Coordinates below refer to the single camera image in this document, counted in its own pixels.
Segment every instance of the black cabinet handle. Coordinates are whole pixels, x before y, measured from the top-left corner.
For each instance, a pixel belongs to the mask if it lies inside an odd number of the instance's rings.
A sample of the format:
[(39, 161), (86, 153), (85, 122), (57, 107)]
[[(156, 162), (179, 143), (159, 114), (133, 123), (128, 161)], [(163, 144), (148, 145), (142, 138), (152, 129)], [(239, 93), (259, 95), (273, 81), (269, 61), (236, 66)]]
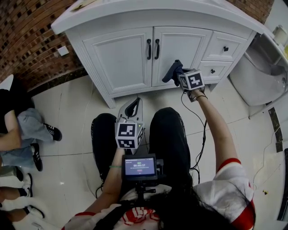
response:
[(147, 39), (147, 43), (149, 45), (149, 50), (148, 50), (148, 57), (147, 59), (150, 60), (151, 59), (151, 39)]
[(156, 39), (156, 40), (155, 40), (155, 43), (157, 44), (157, 54), (156, 54), (155, 59), (158, 59), (158, 58), (159, 58), (159, 53), (160, 53), (160, 44), (159, 44), (159, 42), (160, 42), (159, 39)]

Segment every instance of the black pants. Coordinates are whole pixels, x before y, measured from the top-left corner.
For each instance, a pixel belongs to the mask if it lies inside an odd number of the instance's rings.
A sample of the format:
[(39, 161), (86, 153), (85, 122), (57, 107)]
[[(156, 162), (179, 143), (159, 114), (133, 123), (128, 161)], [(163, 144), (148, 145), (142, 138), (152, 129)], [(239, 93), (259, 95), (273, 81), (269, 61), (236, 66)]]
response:
[[(100, 114), (91, 125), (93, 153), (103, 181), (109, 172), (117, 148), (115, 122), (116, 117), (112, 114)], [(172, 187), (186, 184), (191, 179), (190, 152), (183, 121), (174, 109), (170, 107), (160, 109), (154, 115), (149, 140), (149, 153), (155, 153), (157, 159), (164, 161), (163, 170), (166, 179), (161, 183)]]

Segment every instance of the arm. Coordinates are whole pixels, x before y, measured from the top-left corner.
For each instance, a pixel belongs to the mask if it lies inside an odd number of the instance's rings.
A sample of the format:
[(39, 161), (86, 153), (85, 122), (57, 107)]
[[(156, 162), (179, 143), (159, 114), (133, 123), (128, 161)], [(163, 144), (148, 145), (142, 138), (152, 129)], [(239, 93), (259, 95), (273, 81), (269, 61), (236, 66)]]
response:
[(21, 147), (21, 134), (14, 110), (4, 116), (8, 133), (0, 137), (0, 151), (9, 151)]
[[(113, 166), (122, 166), (122, 156), (125, 154), (124, 149), (116, 149), (112, 162)], [(106, 177), (103, 192), (94, 203), (85, 210), (85, 212), (99, 213), (102, 209), (110, 207), (111, 204), (117, 203), (122, 185), (122, 169), (110, 168)]]
[(199, 97), (200, 95), (204, 95), (200, 90), (194, 90), (193, 94), (198, 97), (197, 101), (203, 110), (213, 136), (216, 153), (216, 170), (218, 170), (225, 160), (229, 158), (238, 159), (235, 145), (230, 130), (220, 113), (206, 97)]

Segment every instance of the white sneaker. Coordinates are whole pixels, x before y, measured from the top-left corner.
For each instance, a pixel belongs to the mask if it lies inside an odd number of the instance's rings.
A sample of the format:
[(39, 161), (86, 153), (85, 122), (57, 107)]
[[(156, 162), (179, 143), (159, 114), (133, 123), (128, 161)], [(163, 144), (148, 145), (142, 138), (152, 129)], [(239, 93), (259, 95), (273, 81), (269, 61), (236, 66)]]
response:
[(25, 190), (25, 192), (27, 193), (26, 197), (33, 197), (33, 192), (32, 192), (32, 185), (33, 185), (33, 180), (32, 180), (32, 176), (30, 173), (28, 173), (27, 175), (25, 175), (24, 179), (23, 179), (24, 185), (23, 185), (23, 189)]
[(34, 216), (36, 216), (36, 217), (38, 217), (40, 219), (44, 219), (45, 218), (44, 213), (41, 210), (39, 210), (38, 208), (36, 208), (36, 207), (34, 207), (32, 205), (29, 205), (27, 208), (28, 208), (28, 211), (29, 211), (30, 214), (32, 214), (32, 215), (34, 215)]

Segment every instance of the sneaker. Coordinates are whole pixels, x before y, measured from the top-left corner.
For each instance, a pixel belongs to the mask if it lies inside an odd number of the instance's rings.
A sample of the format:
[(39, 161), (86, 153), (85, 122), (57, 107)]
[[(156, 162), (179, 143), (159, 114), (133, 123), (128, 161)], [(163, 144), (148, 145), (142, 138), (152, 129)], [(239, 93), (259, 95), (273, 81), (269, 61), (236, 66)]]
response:
[(15, 166), (15, 169), (16, 169), (16, 177), (18, 178), (19, 181), (23, 181), (22, 171), (17, 166)]
[(24, 177), (24, 185), (22, 187), (25, 190), (25, 192), (27, 193), (26, 197), (33, 197), (32, 185), (33, 185), (32, 176), (30, 173), (28, 173)]
[(53, 136), (53, 140), (54, 141), (61, 141), (62, 140), (62, 133), (60, 132), (59, 129), (48, 125), (46, 123), (44, 123), (44, 125), (46, 126), (46, 128), (48, 129), (49, 133)]
[(33, 143), (31, 144), (31, 146), (34, 147), (33, 159), (34, 159), (35, 166), (37, 170), (41, 172), (43, 170), (43, 164), (42, 164), (42, 160), (39, 154), (39, 145), (36, 143)]
[(38, 209), (38, 208), (36, 208), (36, 207), (34, 207), (32, 205), (29, 205), (27, 207), (27, 209), (28, 209), (30, 214), (32, 214), (32, 215), (34, 215), (34, 216), (36, 216), (36, 217), (38, 217), (40, 219), (44, 219), (45, 218), (44, 213), (40, 209)]

